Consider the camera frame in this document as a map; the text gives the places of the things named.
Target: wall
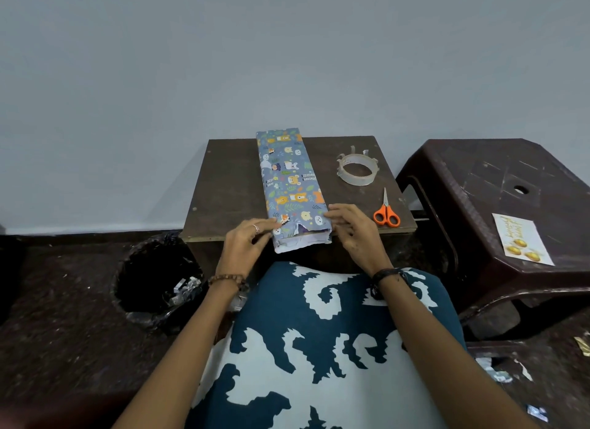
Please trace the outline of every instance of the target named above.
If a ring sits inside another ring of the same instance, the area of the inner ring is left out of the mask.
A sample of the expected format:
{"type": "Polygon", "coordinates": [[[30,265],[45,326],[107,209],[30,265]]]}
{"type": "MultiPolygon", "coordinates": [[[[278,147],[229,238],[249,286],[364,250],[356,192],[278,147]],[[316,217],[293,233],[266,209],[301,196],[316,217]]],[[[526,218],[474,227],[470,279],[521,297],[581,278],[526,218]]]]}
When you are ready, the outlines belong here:
{"type": "Polygon", "coordinates": [[[524,137],[590,182],[589,1],[0,0],[0,224],[181,227],[208,139],[282,127],[396,172],[524,137]]]}

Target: animal print wrapping paper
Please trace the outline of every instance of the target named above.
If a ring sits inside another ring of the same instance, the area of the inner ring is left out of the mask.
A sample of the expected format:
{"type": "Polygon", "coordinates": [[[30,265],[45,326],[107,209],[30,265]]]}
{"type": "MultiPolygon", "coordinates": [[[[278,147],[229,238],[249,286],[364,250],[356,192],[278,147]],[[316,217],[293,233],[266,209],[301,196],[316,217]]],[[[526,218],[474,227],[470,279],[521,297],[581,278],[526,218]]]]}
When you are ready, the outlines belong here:
{"type": "Polygon", "coordinates": [[[273,235],[277,254],[332,242],[332,224],[299,129],[256,133],[269,217],[283,226],[273,235]]]}

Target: clear adhesive tape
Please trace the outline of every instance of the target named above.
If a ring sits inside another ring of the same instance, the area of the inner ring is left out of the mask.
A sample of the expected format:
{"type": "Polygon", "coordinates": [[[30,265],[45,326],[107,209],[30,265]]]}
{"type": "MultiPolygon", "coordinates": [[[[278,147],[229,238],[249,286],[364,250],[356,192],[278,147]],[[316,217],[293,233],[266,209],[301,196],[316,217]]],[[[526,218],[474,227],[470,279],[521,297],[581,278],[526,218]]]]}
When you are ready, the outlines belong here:
{"type": "Polygon", "coordinates": [[[367,156],[369,150],[364,150],[363,154],[357,154],[355,152],[355,147],[350,147],[350,154],[345,156],[344,154],[340,154],[336,159],[338,161],[338,176],[344,182],[350,185],[356,185],[357,187],[361,187],[363,185],[369,185],[371,182],[375,180],[375,175],[379,171],[379,167],[377,166],[377,159],[372,159],[367,156]],[[368,176],[355,176],[354,174],[350,174],[344,169],[344,166],[348,164],[361,164],[365,165],[369,170],[371,170],[371,174],[368,176]]]}

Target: orange scissors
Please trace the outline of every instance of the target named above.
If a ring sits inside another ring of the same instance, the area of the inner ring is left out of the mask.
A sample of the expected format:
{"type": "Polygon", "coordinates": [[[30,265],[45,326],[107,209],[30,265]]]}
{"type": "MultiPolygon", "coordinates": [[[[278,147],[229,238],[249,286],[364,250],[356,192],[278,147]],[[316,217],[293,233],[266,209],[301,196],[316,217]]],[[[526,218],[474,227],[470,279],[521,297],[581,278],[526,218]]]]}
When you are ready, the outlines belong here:
{"type": "Polygon", "coordinates": [[[390,227],[399,227],[401,224],[399,216],[397,216],[389,206],[386,188],[383,189],[383,205],[381,205],[379,210],[373,213],[373,221],[379,225],[387,224],[390,227]]]}

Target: orange scissors handle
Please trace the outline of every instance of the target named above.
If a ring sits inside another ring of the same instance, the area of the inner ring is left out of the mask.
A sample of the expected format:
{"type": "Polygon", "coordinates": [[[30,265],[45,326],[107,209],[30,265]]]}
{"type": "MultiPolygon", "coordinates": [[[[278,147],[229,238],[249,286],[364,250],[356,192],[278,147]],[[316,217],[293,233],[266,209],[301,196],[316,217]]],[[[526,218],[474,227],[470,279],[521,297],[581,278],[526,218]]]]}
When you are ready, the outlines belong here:
{"type": "Polygon", "coordinates": [[[390,206],[386,206],[385,204],[381,205],[381,208],[373,213],[373,221],[376,224],[387,224],[390,227],[399,227],[399,224],[401,223],[399,216],[396,215],[390,206]]]}

